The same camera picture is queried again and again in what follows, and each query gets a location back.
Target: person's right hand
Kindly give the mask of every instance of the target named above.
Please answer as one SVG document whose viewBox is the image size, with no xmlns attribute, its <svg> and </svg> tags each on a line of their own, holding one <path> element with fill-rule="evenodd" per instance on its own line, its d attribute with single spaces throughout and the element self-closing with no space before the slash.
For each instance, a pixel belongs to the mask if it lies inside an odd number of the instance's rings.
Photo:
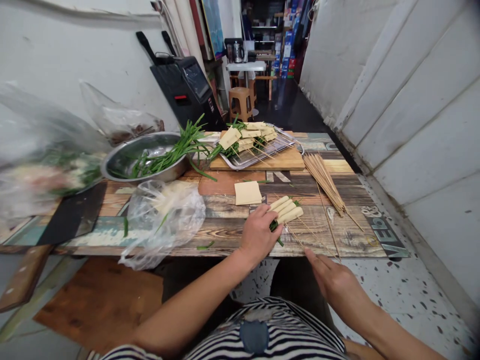
<svg viewBox="0 0 480 360">
<path fill-rule="evenodd" d="M 360 335 L 371 329 L 382 310 L 362 289 L 354 273 L 346 266 L 305 248 L 321 294 L 338 316 Z"/>
</svg>

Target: stainless steel bowl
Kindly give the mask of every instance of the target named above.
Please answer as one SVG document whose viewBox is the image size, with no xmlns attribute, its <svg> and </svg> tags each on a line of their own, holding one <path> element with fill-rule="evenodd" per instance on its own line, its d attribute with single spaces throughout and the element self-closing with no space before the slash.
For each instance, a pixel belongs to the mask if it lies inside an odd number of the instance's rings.
<svg viewBox="0 0 480 360">
<path fill-rule="evenodd" d="M 148 151 L 149 157 L 160 156 L 171 150 L 179 139 L 179 133 L 163 131 L 126 141 L 113 149 L 105 159 L 103 159 L 100 167 L 101 173 L 107 179 L 120 183 L 139 184 L 152 179 L 162 180 L 164 182 L 173 181 L 182 176 L 187 170 L 189 164 L 187 155 L 182 156 L 172 166 L 153 175 L 130 179 L 121 178 L 117 174 L 125 177 L 131 176 L 132 168 L 144 150 Z"/>
</svg>

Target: wood-pattern tabletop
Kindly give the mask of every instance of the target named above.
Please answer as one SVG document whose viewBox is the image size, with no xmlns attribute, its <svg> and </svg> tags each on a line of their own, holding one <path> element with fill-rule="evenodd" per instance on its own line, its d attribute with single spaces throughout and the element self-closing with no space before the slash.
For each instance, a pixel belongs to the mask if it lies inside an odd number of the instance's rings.
<svg viewBox="0 0 480 360">
<path fill-rule="evenodd" d="M 243 180 L 268 180 L 261 183 L 262 202 L 271 204 L 285 195 L 299 200 L 304 215 L 288 223 L 281 235 L 284 246 L 276 244 L 271 257 L 303 256 L 300 241 L 317 254 L 342 258 L 408 257 L 387 220 L 377 209 L 357 174 L 351 169 L 335 143 L 326 133 L 296 132 L 294 136 L 307 153 L 320 153 L 331 177 L 352 217 L 340 217 L 308 170 L 297 171 L 209 171 L 214 182 L 189 169 L 179 180 L 197 183 L 203 196 L 206 217 L 198 233 L 187 244 L 175 248 L 170 256 L 211 257 L 227 256 L 240 244 L 245 219 L 256 205 L 235 205 L 234 183 Z M 58 246 L 54 252 L 68 255 L 119 256 L 125 247 L 137 239 L 134 230 L 124 237 L 125 208 L 134 185 L 108 181 L 105 199 L 93 232 Z M 327 213 L 330 214 L 330 230 Z M 0 254 L 24 253 L 34 246 L 53 212 L 33 217 L 16 228 L 0 233 Z M 206 250 L 198 246 L 214 244 Z"/>
</svg>

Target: metal tray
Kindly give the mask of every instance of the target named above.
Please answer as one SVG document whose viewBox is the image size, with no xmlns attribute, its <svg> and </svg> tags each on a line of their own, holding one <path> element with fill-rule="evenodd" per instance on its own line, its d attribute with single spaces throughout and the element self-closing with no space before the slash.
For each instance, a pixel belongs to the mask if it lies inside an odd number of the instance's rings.
<svg viewBox="0 0 480 360">
<path fill-rule="evenodd" d="M 291 141 L 288 142 L 288 145 L 298 144 L 301 147 L 301 154 L 303 155 L 305 153 L 304 147 L 297 139 L 295 139 L 295 137 L 290 135 L 288 132 L 285 132 L 282 129 L 276 127 L 275 125 L 272 125 L 270 123 L 265 123 L 265 124 L 274 128 L 277 133 L 282 134 L 284 137 L 291 139 Z M 268 155 L 273 155 L 281 152 L 283 149 L 286 149 L 286 148 L 288 148 L 287 145 L 282 145 L 275 142 L 275 143 L 269 143 L 269 145 L 264 147 L 262 151 Z M 246 151 L 242 151 L 240 155 L 230 156 L 229 158 L 227 158 L 222 153 L 220 154 L 220 156 L 223 158 L 223 160 L 225 160 L 226 164 L 233 170 L 243 170 L 245 168 L 248 168 L 250 165 L 258 163 L 260 161 L 259 159 L 263 160 L 267 158 L 267 155 L 265 155 L 264 153 L 261 153 L 260 151 L 258 151 L 253 147 L 250 150 L 252 153 L 255 154 L 256 157 Z"/>
</svg>

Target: clear plastic bag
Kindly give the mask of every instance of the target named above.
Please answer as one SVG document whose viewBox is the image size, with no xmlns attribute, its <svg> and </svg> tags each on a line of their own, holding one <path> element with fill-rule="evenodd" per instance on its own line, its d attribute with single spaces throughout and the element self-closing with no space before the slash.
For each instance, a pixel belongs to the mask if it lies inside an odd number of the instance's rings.
<svg viewBox="0 0 480 360">
<path fill-rule="evenodd" d="M 163 120 L 113 101 L 88 82 L 81 81 L 80 90 L 86 112 L 113 146 L 139 135 L 165 131 Z"/>
<path fill-rule="evenodd" d="M 102 178 L 111 150 L 87 122 L 18 88 L 0 84 L 0 219 L 42 214 L 61 196 Z"/>
<path fill-rule="evenodd" d="M 170 251 L 188 243 L 205 220 L 205 204 L 198 185 L 175 180 L 141 183 L 128 205 L 128 231 L 138 235 L 118 261 L 134 270 L 158 266 Z M 143 248 L 127 258 L 137 247 Z"/>
</svg>

